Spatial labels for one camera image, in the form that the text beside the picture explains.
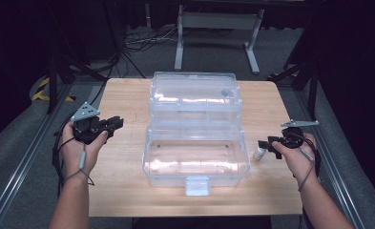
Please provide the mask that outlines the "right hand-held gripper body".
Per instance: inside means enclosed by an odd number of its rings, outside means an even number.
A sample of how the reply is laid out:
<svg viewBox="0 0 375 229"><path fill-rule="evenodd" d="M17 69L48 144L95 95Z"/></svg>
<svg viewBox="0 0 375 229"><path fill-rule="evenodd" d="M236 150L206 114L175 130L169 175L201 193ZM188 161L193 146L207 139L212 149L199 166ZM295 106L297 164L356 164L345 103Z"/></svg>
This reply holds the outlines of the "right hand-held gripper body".
<svg viewBox="0 0 375 229"><path fill-rule="evenodd" d="M310 140L304 137L302 127L317 126L319 124L320 122L318 120L299 121L294 119L282 123L282 145L290 149L295 149L306 143L309 147L313 147Z"/></svg>

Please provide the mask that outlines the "person's left hand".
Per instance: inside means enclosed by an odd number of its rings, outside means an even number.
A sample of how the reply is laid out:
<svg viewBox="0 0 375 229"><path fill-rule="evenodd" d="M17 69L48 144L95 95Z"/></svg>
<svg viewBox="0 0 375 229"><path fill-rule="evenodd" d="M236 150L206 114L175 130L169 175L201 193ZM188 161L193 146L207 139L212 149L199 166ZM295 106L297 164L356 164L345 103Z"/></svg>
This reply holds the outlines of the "person's left hand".
<svg viewBox="0 0 375 229"><path fill-rule="evenodd" d="M86 185L89 184L90 172L93 170L100 149L107 141L108 133L102 132L96 140L87 145L79 142L73 135L73 123L68 122L63 130L61 153L66 166L66 183L79 178Z"/></svg>

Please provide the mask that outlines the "black metal stand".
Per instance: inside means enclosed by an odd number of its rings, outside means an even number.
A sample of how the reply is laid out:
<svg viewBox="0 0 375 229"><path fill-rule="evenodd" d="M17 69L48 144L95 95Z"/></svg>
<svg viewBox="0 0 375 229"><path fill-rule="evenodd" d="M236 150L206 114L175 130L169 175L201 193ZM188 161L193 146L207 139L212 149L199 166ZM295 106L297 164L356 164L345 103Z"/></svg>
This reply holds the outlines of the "black metal stand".
<svg viewBox="0 0 375 229"><path fill-rule="evenodd" d="M50 59L49 70L47 77L50 80L50 101L48 114L51 114L58 103L57 91L57 77L60 77L64 84L72 84L74 82L74 75L71 66L76 67L81 72L88 74L92 78L107 82L108 78L90 69L85 64L72 57L63 54L53 54Z"/></svg>
<svg viewBox="0 0 375 229"><path fill-rule="evenodd" d="M291 88L294 91L302 91L306 85L309 85L307 111L312 119L316 119L315 108L319 73L315 62L295 65L282 73L272 73L267 76L267 80L271 82L278 82L293 75L294 73L297 76L291 82Z"/></svg>

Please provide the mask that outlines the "person's right hand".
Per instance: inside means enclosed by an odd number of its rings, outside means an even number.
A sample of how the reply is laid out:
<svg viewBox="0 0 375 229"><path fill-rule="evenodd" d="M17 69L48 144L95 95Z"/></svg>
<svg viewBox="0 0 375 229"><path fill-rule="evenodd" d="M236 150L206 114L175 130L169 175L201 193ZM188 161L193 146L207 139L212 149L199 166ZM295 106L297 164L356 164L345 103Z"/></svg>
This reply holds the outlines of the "person's right hand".
<svg viewBox="0 0 375 229"><path fill-rule="evenodd" d="M285 158L289 170L298 182L298 189L301 191L305 183L316 176L316 156L313 147L304 143L299 148L290 149L277 141L274 141L272 146Z"/></svg>

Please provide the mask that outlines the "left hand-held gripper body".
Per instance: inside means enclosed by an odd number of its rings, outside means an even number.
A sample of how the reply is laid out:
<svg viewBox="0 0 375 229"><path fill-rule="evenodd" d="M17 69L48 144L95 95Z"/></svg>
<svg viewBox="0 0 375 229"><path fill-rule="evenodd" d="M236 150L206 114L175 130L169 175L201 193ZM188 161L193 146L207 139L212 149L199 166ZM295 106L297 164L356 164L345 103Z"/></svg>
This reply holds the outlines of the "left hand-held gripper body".
<svg viewBox="0 0 375 229"><path fill-rule="evenodd" d="M91 144L104 131L108 130L108 121L100 119L100 111L88 102L84 102L71 116L73 135L79 142Z"/></svg>

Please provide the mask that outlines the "small white bottle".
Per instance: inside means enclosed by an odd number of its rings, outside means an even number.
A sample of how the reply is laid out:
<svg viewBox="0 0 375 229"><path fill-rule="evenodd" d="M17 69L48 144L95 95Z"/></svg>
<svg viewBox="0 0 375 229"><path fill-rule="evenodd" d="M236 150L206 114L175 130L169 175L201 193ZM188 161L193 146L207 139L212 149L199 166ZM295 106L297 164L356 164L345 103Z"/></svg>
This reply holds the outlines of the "small white bottle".
<svg viewBox="0 0 375 229"><path fill-rule="evenodd" d="M266 154L266 152L267 152L266 149L258 147L255 153L253 154L253 157L256 160L261 160L263 156Z"/></svg>

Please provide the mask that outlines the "grey metal desk frame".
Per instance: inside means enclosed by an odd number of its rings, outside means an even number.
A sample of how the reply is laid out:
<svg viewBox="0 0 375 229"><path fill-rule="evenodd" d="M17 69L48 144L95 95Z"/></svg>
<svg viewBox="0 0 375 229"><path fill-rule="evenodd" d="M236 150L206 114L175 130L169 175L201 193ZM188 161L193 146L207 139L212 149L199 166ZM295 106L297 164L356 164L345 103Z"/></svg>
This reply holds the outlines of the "grey metal desk frame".
<svg viewBox="0 0 375 229"><path fill-rule="evenodd" d="M254 46L260 30L264 10L255 14L236 14L218 12L190 12L182 5L177 14L177 49L174 69L182 70L183 61L183 30L189 29L220 29L251 31L251 38L244 43L246 56L253 74L259 74L260 68L255 56Z"/></svg>

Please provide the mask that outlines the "clear plastic storage box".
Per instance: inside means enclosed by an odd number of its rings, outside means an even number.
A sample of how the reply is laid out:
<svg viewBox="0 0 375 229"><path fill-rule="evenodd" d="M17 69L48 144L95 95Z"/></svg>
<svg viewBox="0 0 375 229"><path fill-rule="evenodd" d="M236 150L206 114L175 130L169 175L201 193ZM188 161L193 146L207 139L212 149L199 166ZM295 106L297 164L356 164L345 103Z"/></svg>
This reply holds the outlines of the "clear plastic storage box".
<svg viewBox="0 0 375 229"><path fill-rule="evenodd" d="M241 127L240 86L232 73L157 72L142 167L151 185L208 196L250 171Z"/></svg>

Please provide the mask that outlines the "yellow black floor tape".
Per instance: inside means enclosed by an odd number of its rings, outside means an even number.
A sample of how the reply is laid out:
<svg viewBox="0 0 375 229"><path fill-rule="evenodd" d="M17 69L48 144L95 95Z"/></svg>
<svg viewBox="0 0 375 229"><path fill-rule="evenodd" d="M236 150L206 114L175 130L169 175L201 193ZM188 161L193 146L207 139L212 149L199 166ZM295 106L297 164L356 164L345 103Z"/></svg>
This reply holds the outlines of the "yellow black floor tape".
<svg viewBox="0 0 375 229"><path fill-rule="evenodd" d="M43 100L49 101L50 97L48 95L43 95L44 90L46 89L47 85L50 83L50 79L46 76L39 84L38 88L36 89L34 95L32 96L31 100Z"/></svg>

